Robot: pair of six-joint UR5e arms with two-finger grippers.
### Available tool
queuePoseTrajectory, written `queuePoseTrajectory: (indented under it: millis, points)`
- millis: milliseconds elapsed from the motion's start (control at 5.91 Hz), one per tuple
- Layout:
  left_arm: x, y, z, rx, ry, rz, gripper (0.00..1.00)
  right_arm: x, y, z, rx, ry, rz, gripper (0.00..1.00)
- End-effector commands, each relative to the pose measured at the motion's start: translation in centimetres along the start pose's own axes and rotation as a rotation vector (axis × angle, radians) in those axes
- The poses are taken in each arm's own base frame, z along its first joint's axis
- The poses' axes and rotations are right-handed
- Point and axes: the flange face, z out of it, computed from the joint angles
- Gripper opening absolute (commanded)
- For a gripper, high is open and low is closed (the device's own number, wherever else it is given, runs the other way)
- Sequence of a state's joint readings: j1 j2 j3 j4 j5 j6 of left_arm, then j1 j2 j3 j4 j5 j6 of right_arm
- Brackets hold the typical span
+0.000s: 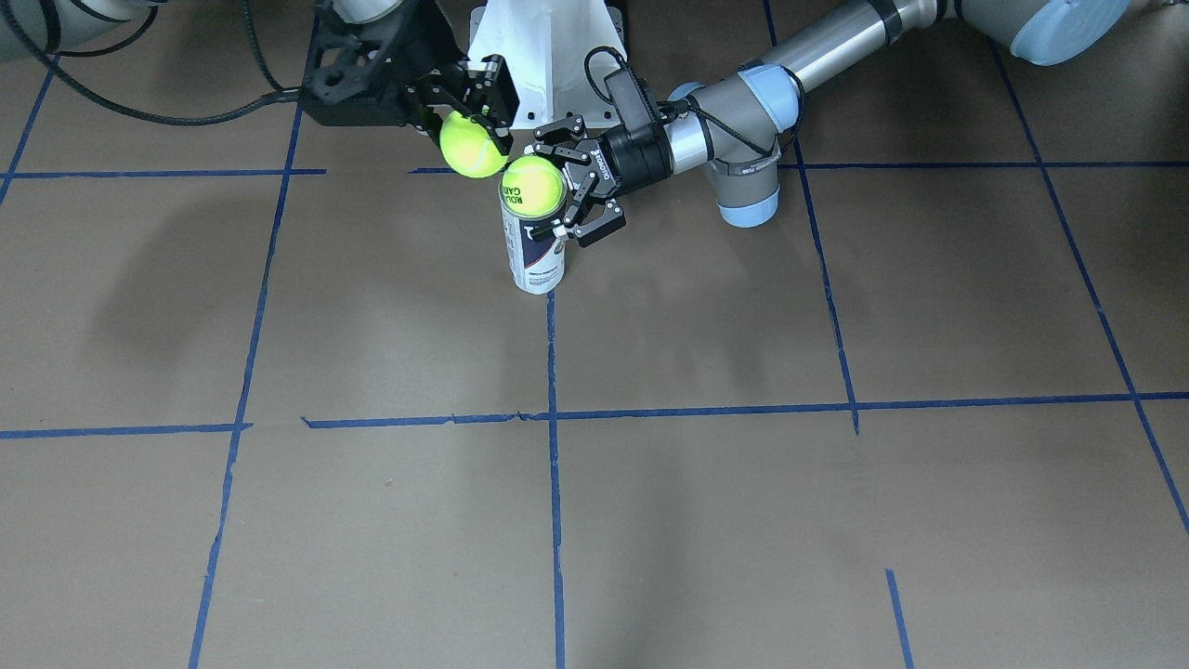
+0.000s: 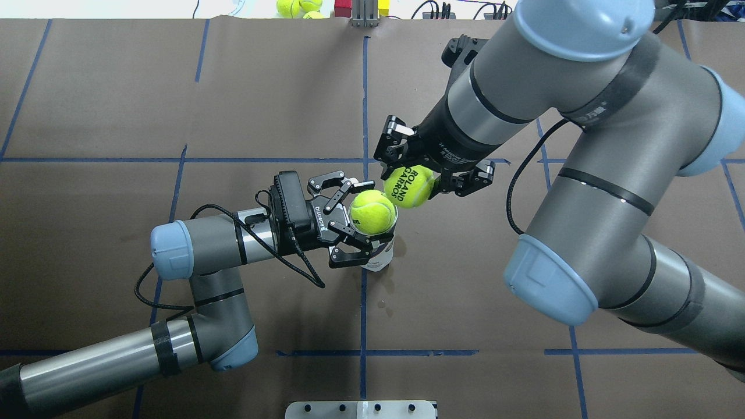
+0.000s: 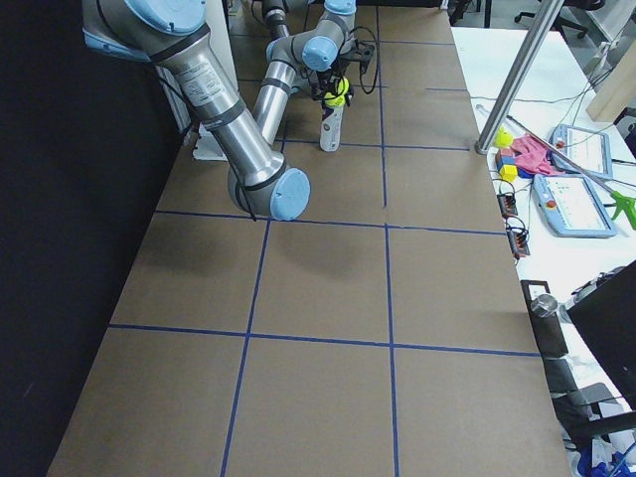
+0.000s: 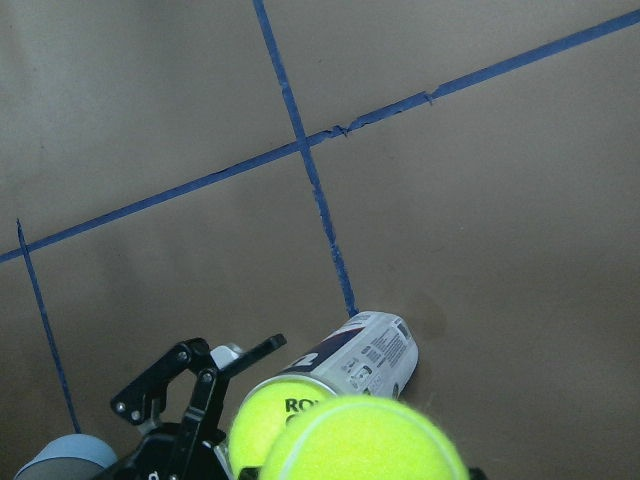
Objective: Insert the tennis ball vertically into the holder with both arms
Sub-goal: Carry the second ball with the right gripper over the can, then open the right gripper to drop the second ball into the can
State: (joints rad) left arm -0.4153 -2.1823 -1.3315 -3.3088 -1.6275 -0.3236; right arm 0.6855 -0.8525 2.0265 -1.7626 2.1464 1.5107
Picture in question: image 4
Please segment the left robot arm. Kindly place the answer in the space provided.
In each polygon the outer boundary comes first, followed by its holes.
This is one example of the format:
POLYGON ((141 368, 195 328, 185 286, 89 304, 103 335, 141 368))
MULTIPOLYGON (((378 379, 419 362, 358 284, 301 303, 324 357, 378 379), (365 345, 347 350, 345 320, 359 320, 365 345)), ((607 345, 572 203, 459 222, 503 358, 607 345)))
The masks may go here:
POLYGON ((267 338, 244 351, 234 345, 210 348, 202 338, 177 343, 129 385, 110 406, 137 427, 140 443, 122 458, 104 441, 71 434, 47 444, 16 473, 18 479, 230 479, 233 474, 219 427, 232 378, 273 353, 286 339, 267 338), (195 384, 182 419, 162 421, 170 383, 183 372, 195 384))

